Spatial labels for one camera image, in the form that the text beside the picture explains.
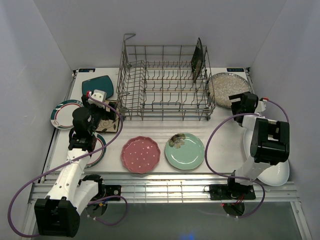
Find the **speckled beige round plate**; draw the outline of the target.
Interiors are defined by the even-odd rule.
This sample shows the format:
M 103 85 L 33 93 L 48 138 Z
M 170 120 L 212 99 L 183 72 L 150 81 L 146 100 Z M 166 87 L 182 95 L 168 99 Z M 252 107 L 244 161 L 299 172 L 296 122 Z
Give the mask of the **speckled beige round plate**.
M 232 101 L 229 96 L 252 93 L 252 87 L 243 77 L 228 72 L 220 72 L 210 77 L 208 82 L 208 98 L 219 107 L 231 108 Z

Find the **black square floral plate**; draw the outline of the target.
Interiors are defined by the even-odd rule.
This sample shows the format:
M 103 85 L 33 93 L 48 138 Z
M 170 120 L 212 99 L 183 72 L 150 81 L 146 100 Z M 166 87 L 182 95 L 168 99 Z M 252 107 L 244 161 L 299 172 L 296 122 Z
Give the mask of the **black square floral plate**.
M 191 59 L 192 80 L 195 83 L 199 77 L 204 62 L 203 44 L 200 38 L 197 39 L 194 53 Z

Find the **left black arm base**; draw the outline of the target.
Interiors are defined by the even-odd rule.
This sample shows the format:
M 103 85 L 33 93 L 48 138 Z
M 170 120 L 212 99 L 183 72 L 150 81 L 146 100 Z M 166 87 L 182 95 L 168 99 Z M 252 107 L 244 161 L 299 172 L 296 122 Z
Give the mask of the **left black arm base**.
M 91 201 L 96 201 L 109 196 L 120 196 L 122 192 L 121 185 L 105 185 L 103 177 L 98 174 L 86 175 L 81 181 L 93 181 L 98 183 L 98 192 Z

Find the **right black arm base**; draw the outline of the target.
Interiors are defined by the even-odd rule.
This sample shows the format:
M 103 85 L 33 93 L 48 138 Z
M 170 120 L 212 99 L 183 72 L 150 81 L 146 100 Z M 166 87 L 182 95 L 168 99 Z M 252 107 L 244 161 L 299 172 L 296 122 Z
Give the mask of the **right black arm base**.
M 255 200 L 256 195 L 252 185 L 230 187 L 227 184 L 209 184 L 203 188 L 209 194 L 210 200 Z

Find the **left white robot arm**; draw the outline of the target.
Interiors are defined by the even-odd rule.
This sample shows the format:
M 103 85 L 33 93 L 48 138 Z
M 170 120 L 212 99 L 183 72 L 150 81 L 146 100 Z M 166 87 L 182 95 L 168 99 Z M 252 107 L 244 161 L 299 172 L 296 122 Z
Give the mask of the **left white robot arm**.
M 90 200 L 100 200 L 106 195 L 99 176 L 83 179 L 81 176 L 95 150 L 99 123 L 115 119 L 116 115 L 106 110 L 104 91 L 89 91 L 81 99 L 83 106 L 72 113 L 66 165 L 45 198 L 37 199 L 34 205 L 38 232 L 42 236 L 74 237 L 81 213 Z

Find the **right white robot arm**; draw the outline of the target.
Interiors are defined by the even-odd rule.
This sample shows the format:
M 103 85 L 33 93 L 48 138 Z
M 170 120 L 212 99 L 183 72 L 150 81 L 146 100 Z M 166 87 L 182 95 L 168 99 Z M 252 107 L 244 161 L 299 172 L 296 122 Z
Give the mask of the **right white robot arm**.
M 290 123 L 288 120 L 272 120 L 261 115 L 266 110 L 267 102 L 280 106 L 266 97 L 259 98 L 247 91 L 228 98 L 237 100 L 231 103 L 234 121 L 252 132 L 249 156 L 243 165 L 232 173 L 225 189 L 230 198 L 237 199 L 264 170 L 288 160 Z

